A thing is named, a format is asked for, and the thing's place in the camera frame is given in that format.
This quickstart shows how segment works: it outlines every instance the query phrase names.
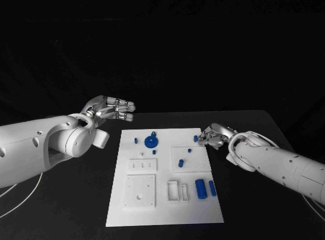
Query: table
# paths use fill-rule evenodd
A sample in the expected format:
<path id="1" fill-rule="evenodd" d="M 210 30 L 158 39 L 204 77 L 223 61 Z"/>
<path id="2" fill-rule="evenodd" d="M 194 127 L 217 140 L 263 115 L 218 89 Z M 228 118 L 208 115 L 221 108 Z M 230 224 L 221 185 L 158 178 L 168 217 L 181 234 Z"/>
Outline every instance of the table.
<path id="1" fill-rule="evenodd" d="M 138 113 L 133 122 L 108 120 L 99 127 L 110 135 L 105 149 L 90 147 L 80 158 L 44 174 L 24 204 L 0 219 L 3 239 L 325 239 L 325 223 L 300 194 L 227 160 L 227 147 L 207 146 L 224 223 L 105 227 L 120 130 L 201 128 L 220 123 L 238 132 L 254 131 L 292 151 L 267 112 L 261 110 Z M 38 176 L 18 184 L 0 201 L 27 196 Z"/>

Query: cable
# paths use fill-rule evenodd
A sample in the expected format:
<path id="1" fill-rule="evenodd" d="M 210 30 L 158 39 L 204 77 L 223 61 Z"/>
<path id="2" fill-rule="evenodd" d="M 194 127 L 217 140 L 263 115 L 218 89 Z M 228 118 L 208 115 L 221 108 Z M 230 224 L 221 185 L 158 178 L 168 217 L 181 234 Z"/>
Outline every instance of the cable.
<path id="1" fill-rule="evenodd" d="M 276 143 L 274 143 L 269 138 L 266 138 L 263 135 L 260 135 L 259 133 L 256 133 L 256 132 L 253 132 L 253 131 L 248 131 L 247 133 L 248 133 L 248 134 L 256 134 L 256 135 L 259 135 L 264 140 L 267 140 L 267 141 L 273 144 L 273 146 L 279 147 L 279 146 L 276 145 Z M 315 213 L 318 214 L 318 216 L 319 216 L 319 217 L 322 218 L 322 220 L 325 221 L 325 218 L 320 216 L 320 214 L 318 213 L 318 211 L 315 210 L 315 208 L 313 208 L 312 205 L 309 204 L 309 202 L 307 202 L 307 200 L 306 200 L 306 197 L 305 197 L 303 195 L 302 195 L 302 197 L 303 197 L 307 205 L 310 206 L 312 210 L 315 211 Z"/>
<path id="2" fill-rule="evenodd" d="M 17 186 L 17 184 L 14 184 L 13 186 L 11 186 L 11 188 L 0 195 L 0 197 L 14 188 Z"/>
<path id="3" fill-rule="evenodd" d="M 37 181 L 36 187 L 34 187 L 31 193 L 28 194 L 27 198 L 33 195 L 34 190 L 36 190 L 36 188 L 37 188 L 37 186 L 38 186 L 38 184 L 40 184 L 41 175 L 40 175 L 40 179 L 38 179 L 38 181 Z M 23 202 L 21 202 L 4 215 L 0 216 L 0 218 L 4 217 L 10 212 L 13 212 L 13 211 L 18 208 L 18 206 L 24 203 L 24 201 L 27 200 L 27 198 L 23 200 Z"/>

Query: small blue part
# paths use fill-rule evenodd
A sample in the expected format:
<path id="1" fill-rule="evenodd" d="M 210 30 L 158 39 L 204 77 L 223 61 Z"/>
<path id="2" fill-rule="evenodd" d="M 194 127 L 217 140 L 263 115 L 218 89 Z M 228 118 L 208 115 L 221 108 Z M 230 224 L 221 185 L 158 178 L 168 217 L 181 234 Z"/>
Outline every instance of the small blue part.
<path id="1" fill-rule="evenodd" d="M 215 196 L 215 189 L 214 189 L 214 182 L 208 181 L 210 189 L 211 189 L 211 195 Z"/>
<path id="2" fill-rule="evenodd" d="M 202 179 L 195 180 L 195 188 L 197 188 L 198 199 L 205 199 L 207 189 L 205 189 L 205 184 Z"/>
<path id="3" fill-rule="evenodd" d="M 148 136 L 143 140 L 145 146 L 152 149 L 158 144 L 158 139 L 155 136 Z"/>
<path id="4" fill-rule="evenodd" d="M 179 161 L 178 161 L 178 167 L 181 168 L 184 166 L 184 160 L 181 159 Z"/>

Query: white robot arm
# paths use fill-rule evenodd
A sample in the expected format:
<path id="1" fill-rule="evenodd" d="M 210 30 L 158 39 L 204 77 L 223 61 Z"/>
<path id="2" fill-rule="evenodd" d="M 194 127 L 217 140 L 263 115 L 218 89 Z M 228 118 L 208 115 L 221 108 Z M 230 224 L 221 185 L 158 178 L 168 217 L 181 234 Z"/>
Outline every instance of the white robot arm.
<path id="1" fill-rule="evenodd" d="M 30 179 L 60 162 L 103 148 L 109 135 L 96 129 L 106 119 L 132 121 L 129 101 L 97 96 L 80 113 L 0 126 L 0 188 Z"/>
<path id="2" fill-rule="evenodd" d="M 213 123 L 198 136 L 200 145 L 215 149 L 228 143 L 227 160 L 244 170 L 259 171 L 267 178 L 325 205 L 325 165 L 289 152 L 259 138 L 253 132 L 237 133 Z"/>

